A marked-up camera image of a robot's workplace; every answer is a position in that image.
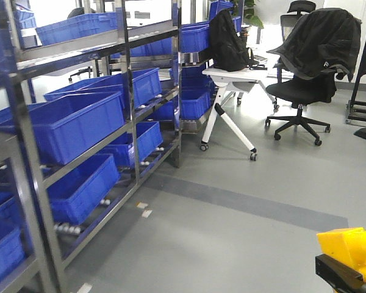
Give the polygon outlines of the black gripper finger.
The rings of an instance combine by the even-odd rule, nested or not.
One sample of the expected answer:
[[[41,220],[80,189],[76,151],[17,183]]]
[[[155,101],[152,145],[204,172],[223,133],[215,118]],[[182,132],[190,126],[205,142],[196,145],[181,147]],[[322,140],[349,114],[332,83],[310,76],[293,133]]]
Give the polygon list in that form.
[[[366,292],[361,273],[326,254],[315,257],[315,273],[337,292]]]

